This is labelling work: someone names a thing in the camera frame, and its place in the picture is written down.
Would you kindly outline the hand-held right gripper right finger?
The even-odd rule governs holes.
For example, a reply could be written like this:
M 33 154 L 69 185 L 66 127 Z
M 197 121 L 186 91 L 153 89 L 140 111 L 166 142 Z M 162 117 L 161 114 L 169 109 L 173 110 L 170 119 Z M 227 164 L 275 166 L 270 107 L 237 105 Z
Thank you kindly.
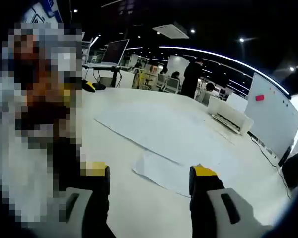
M 260 238 L 271 229 L 257 221 L 250 203 L 200 164 L 190 167 L 189 194 L 193 238 Z

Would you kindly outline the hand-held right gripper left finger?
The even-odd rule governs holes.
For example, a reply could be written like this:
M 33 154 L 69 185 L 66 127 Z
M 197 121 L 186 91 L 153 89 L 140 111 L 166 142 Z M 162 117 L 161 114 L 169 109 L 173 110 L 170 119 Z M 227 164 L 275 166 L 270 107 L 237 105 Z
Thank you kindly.
M 107 165 L 62 166 L 62 190 L 67 198 L 62 222 L 78 238 L 114 238 L 107 224 L 110 207 L 110 167 Z

